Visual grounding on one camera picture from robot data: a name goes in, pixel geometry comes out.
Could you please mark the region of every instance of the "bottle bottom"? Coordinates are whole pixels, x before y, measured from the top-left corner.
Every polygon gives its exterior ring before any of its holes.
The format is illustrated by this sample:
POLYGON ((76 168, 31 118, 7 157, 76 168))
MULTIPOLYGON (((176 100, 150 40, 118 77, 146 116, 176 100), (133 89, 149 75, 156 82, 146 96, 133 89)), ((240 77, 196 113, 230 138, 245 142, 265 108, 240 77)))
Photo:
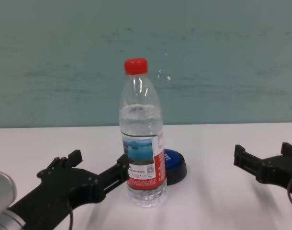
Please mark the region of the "bottle bottom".
POLYGON ((141 207, 153 207, 160 204, 166 194, 167 182, 152 190, 136 190, 128 186, 131 201, 141 207))

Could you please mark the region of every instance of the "robotic arm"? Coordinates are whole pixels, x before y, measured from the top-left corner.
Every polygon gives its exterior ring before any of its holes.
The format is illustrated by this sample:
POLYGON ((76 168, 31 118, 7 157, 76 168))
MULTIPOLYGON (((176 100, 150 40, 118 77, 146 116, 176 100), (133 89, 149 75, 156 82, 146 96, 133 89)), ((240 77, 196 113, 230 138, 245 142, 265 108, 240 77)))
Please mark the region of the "robotic arm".
POLYGON ((80 150, 68 158, 55 158, 37 174, 41 184, 0 213, 0 230, 52 230, 68 214, 71 229, 73 209, 101 202, 107 193, 129 179, 125 154, 116 165, 99 175, 75 168, 81 162, 80 150))
POLYGON ((284 142, 281 155, 260 159, 236 145, 234 165, 254 175, 262 184, 274 184, 285 188, 292 204, 292 145, 284 142))

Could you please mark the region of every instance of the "white table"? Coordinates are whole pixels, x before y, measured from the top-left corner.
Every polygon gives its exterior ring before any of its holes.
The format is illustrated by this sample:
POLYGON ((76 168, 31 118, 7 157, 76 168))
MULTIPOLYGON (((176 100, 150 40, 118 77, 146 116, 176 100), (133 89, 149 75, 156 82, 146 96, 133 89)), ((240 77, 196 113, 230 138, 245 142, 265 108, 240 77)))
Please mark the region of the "white table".
MULTIPOLYGON (((261 158, 278 155, 282 142, 292 144, 292 123, 164 126, 164 132, 165 147, 182 153, 188 166, 165 202, 135 207, 123 184, 100 204, 75 209, 75 230, 292 230, 286 190, 233 166, 235 144, 261 158)), ((123 152, 119 128, 0 129, 0 170, 14 179, 18 200, 40 183, 36 173, 75 149, 82 152, 80 168, 101 173, 123 152)), ((67 217, 57 229, 68 223, 67 217)))

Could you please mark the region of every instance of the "bottle label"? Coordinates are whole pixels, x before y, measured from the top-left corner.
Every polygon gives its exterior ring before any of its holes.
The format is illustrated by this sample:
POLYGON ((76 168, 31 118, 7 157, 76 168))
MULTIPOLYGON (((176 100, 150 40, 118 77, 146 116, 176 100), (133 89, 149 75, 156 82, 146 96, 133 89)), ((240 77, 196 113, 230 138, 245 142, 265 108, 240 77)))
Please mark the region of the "bottle label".
POLYGON ((165 181, 163 133, 154 137, 123 134, 124 152, 129 158, 129 181, 133 189, 148 190, 165 181))

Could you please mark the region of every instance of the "teal wall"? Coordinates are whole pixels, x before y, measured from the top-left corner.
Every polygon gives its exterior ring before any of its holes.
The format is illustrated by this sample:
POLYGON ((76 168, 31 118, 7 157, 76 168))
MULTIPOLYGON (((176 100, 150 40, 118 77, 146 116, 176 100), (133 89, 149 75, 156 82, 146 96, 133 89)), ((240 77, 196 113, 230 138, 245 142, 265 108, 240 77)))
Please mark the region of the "teal wall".
POLYGON ((292 121, 292 0, 0 0, 0 127, 118 124, 132 57, 165 124, 292 121))

